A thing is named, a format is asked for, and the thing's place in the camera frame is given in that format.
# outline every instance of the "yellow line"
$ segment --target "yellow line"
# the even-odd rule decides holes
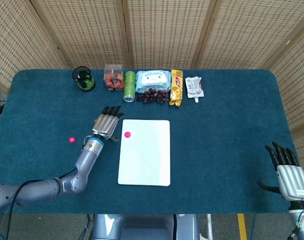
[[[246,223],[244,222],[244,214],[237,214],[238,228],[240,230],[240,240],[247,240]]]

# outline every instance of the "wet wipes package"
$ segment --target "wet wipes package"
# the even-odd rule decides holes
[[[149,88],[155,90],[170,90],[171,73],[163,70],[138,71],[136,74],[137,93],[143,94]]]

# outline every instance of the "gray robotic arm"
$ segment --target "gray robotic arm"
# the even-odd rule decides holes
[[[119,113],[120,107],[107,106],[96,119],[92,129],[93,135],[88,139],[75,163],[77,170],[75,175],[65,174],[48,180],[28,181],[21,186],[0,183],[0,222],[6,208],[11,205],[10,211],[12,211],[14,203],[24,207],[49,201],[60,194],[83,192],[104,141],[112,137],[119,119],[124,115]]]
[[[285,149],[276,142],[272,144],[275,151],[270,146],[265,148],[274,165],[279,187],[266,186],[261,181],[257,183],[264,190],[281,194],[290,202],[288,210],[295,228],[287,240],[293,240],[296,236],[299,240],[304,240],[304,171],[292,150]]]

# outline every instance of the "white cutting board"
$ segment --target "white cutting board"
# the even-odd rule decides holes
[[[170,185],[170,122],[123,120],[118,184]]]

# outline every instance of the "pink dot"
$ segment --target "pink dot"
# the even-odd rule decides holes
[[[126,132],[124,133],[124,136],[125,136],[126,138],[129,138],[129,137],[131,137],[131,133],[130,133],[129,131],[126,131]]]
[[[74,144],[77,141],[77,139],[74,136],[70,136],[70,138],[68,139],[68,142],[70,144]]]

